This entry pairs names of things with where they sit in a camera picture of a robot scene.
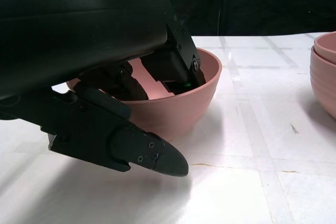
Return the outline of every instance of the screw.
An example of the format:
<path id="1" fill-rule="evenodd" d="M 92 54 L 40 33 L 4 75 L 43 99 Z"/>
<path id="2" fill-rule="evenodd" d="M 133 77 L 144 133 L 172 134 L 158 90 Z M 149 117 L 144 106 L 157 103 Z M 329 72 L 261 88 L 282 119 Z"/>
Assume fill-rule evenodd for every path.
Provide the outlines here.
<path id="1" fill-rule="evenodd" d="M 193 61 L 193 70 L 196 72 L 198 70 L 198 62 L 196 60 Z"/>
<path id="2" fill-rule="evenodd" d="M 154 153 L 152 154 L 152 159 L 153 159 L 153 160 L 156 160 L 158 157 L 159 157 L 159 154 L 158 154 L 157 152 L 154 152 Z"/>

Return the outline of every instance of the bowl rim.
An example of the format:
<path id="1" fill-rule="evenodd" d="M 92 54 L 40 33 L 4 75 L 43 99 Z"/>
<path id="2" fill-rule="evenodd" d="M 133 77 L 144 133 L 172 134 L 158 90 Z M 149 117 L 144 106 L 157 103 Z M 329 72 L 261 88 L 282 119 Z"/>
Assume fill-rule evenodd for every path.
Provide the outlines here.
<path id="1" fill-rule="evenodd" d="M 150 103 L 157 103 L 157 102 L 164 102 L 166 100 L 174 100 L 174 99 L 178 99 L 180 97 L 184 97 L 186 95 L 190 95 L 192 93 L 195 93 L 195 92 L 198 92 L 199 90 L 203 89 L 203 88 L 206 88 L 208 86 L 210 86 L 216 79 L 219 79 L 219 76 L 221 75 L 221 72 L 222 72 L 222 68 L 223 68 L 223 65 L 222 65 L 222 62 L 211 52 L 205 50 L 205 49 L 202 49 L 202 48 L 198 48 L 197 47 L 197 50 L 198 51 L 202 51 L 202 52 L 205 52 L 207 53 L 208 55 L 212 56 L 218 63 L 218 71 L 216 73 L 215 76 L 213 76 L 211 78 L 210 81 L 208 81 L 207 83 L 205 83 L 204 85 L 196 88 L 196 89 L 193 89 L 193 90 L 190 90 L 188 92 L 185 92 L 185 93 L 182 93 L 182 94 L 178 94 L 178 95 L 174 95 L 172 97 L 164 97 L 164 98 L 158 98 L 158 99 L 153 99 L 153 100 L 142 100 L 142 101 L 120 101 L 124 104 L 150 104 Z"/>
<path id="2" fill-rule="evenodd" d="M 315 51 L 314 46 L 311 47 L 311 54 L 312 54 L 314 57 L 318 58 L 318 60 L 321 60 L 323 63 L 326 63 L 326 64 L 328 64 L 328 65 L 330 65 L 330 66 L 336 68 L 336 64 L 331 63 L 331 62 L 329 62 L 329 61 L 323 59 L 321 56 L 319 56 L 319 55 L 317 54 L 317 52 Z"/>
<path id="3" fill-rule="evenodd" d="M 328 49 L 328 48 L 325 48 L 325 47 L 322 47 L 322 46 L 319 44 L 319 40 L 320 40 L 320 39 L 322 39 L 322 38 L 324 38 L 324 37 L 326 37 L 326 36 L 330 36 L 330 35 L 332 35 L 332 34 L 336 34 L 336 31 L 332 31 L 332 32 L 330 32 L 330 33 L 326 33 L 326 34 L 323 34 L 323 35 L 317 37 L 317 38 L 314 40 L 314 46 L 317 46 L 317 47 L 319 47 L 319 48 L 322 49 L 322 50 L 325 50 L 325 51 L 327 51 L 327 52 L 330 52 L 330 53 L 336 55 L 336 51 L 331 50 L 331 49 Z"/>

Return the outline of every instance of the white tiled surface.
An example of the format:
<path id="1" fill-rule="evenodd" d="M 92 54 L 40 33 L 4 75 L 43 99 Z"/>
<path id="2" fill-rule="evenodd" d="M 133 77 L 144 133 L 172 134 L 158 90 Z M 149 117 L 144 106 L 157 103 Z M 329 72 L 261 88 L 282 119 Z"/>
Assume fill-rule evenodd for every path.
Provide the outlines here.
<path id="1" fill-rule="evenodd" d="M 54 154 L 39 127 L 1 121 L 0 224 L 336 223 L 336 121 L 309 81 L 316 37 L 194 38 L 223 72 L 204 117 L 173 142 L 185 178 Z"/>

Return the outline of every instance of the tile grout line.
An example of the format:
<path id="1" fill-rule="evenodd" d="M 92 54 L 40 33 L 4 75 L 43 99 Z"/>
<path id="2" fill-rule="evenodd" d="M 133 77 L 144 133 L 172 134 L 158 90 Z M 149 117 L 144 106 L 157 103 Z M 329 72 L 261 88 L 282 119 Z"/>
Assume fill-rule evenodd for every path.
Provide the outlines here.
<path id="1" fill-rule="evenodd" d="M 299 68 L 295 61 L 293 61 L 287 54 L 285 54 L 270 38 L 262 36 L 264 41 L 271 46 L 271 48 L 292 68 Z"/>
<path id="2" fill-rule="evenodd" d="M 308 38 L 310 38 L 310 39 L 312 39 L 312 40 L 315 40 L 315 39 L 316 39 L 314 36 L 312 36 L 312 35 L 310 35 L 310 34 L 304 34 L 304 35 L 306 35 Z"/>
<path id="3" fill-rule="evenodd" d="M 220 37 L 219 39 L 220 39 L 220 43 L 222 44 L 222 47 L 223 47 L 223 50 L 224 50 L 227 47 L 225 37 Z M 297 66 L 297 64 L 293 60 L 291 60 L 287 55 L 285 55 L 284 53 L 283 53 L 283 55 L 284 55 L 284 57 L 283 57 L 284 60 L 287 63 L 291 63 L 290 64 L 291 67 Z M 234 89 L 235 89 L 235 93 L 236 93 L 236 97 L 237 97 L 237 88 L 244 89 L 243 82 L 241 80 L 241 76 L 239 74 L 239 70 L 237 68 L 237 65 L 234 62 L 234 59 L 232 57 L 228 57 L 225 53 L 224 53 L 224 57 L 226 57 L 227 61 L 228 61 L 228 71 L 229 71 L 229 74 L 231 76 L 231 80 L 234 84 Z M 256 165 L 257 165 L 259 179 L 260 179 L 260 183 L 261 183 L 261 186 L 263 188 L 263 191 L 264 191 L 265 200 L 266 200 L 266 203 L 267 203 L 267 207 L 268 207 L 268 211 L 269 211 L 269 214 L 270 214 L 271 221 L 273 223 L 278 222 L 278 220 L 277 220 L 278 210 L 274 206 L 270 207 L 270 199 L 267 196 L 266 187 L 264 186 L 267 183 L 267 181 L 265 181 L 264 177 L 261 175 L 261 171 L 260 171 L 260 169 L 258 167 L 258 163 L 257 163 L 257 158 L 260 157 L 260 156 L 271 161 L 272 169 L 273 169 L 272 172 L 276 174 L 276 180 L 277 180 L 275 182 L 275 186 L 276 186 L 276 184 L 280 185 L 280 188 L 281 188 L 280 194 L 282 195 L 283 199 L 285 200 L 284 205 L 282 205 L 282 208 L 286 208 L 288 210 L 287 211 L 288 218 L 290 220 L 292 220 L 293 223 L 295 223 L 294 218 L 293 218 L 293 214 L 290 210 L 290 207 L 289 207 L 289 204 L 288 204 L 288 201 L 287 201 L 287 198 L 286 198 L 285 193 L 283 191 L 279 176 L 277 174 L 277 171 L 275 170 L 272 159 L 270 158 L 269 150 L 267 148 L 263 133 L 261 132 L 261 128 L 260 128 L 260 125 L 257 121 L 256 115 L 254 113 L 254 109 L 253 109 L 252 105 L 250 104 L 249 99 L 244 101 L 244 102 L 238 100 L 238 105 L 239 105 L 240 111 L 241 111 L 242 116 L 243 116 L 243 122 L 244 122 L 244 125 L 245 125 L 245 129 L 247 131 L 247 136 L 249 138 L 249 142 L 250 142 L 250 145 L 251 145 L 251 150 L 252 150 L 252 153 L 254 155 Z M 252 135 L 252 131 L 255 131 L 255 130 L 252 130 L 251 124 L 254 127 L 253 129 L 258 129 L 257 134 L 256 135 L 254 134 L 254 136 Z"/>

